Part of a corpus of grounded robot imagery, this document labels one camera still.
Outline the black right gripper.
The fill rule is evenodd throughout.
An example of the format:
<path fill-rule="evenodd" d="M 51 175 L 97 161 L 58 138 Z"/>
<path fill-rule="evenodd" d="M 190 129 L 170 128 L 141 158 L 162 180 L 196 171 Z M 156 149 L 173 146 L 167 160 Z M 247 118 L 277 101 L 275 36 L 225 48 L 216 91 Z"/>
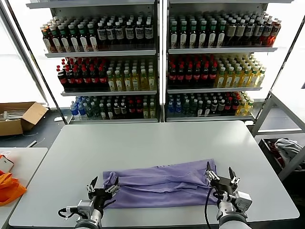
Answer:
<path fill-rule="evenodd" d="M 237 190 L 238 177 L 231 167 L 229 167 L 230 179 L 225 177 L 219 178 L 217 174 L 211 169 L 209 162 L 207 162 L 205 174 L 207 180 L 209 183 L 211 183 L 211 186 L 216 187 L 217 191 L 225 191 L 229 195 L 233 195 Z"/>

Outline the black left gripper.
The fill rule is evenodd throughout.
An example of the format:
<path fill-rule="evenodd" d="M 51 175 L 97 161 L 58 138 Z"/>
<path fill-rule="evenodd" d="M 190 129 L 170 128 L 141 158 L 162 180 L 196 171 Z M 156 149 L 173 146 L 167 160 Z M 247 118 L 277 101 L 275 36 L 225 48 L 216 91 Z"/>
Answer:
<path fill-rule="evenodd" d="M 104 210 L 116 201 L 112 199 L 112 193 L 116 193 L 119 190 L 119 178 L 116 177 L 114 184 L 109 186 L 106 191 L 103 188 L 94 189 L 97 179 L 98 177 L 96 176 L 86 188 L 89 193 L 89 199 L 93 201 L 94 209 Z"/>

